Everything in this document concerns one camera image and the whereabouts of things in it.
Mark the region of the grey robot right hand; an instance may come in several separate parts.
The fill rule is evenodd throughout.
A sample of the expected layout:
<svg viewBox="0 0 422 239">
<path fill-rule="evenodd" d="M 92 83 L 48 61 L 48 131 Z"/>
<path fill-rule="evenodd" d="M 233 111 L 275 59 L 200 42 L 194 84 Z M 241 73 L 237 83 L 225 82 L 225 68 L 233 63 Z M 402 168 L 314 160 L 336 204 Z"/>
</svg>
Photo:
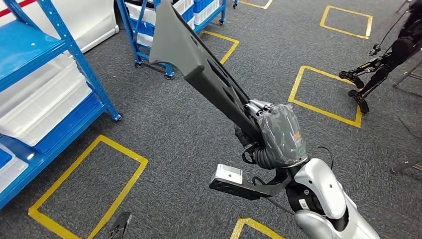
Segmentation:
<svg viewBox="0 0 422 239">
<path fill-rule="evenodd" d="M 243 157 L 246 163 L 271 170 L 293 167 L 307 160 L 303 131 L 292 105 L 252 99 L 245 108 L 256 120 L 263 138 L 263 144 L 259 144 L 239 127 L 235 127 L 236 137 L 251 158 L 248 161 Z"/>
</svg>

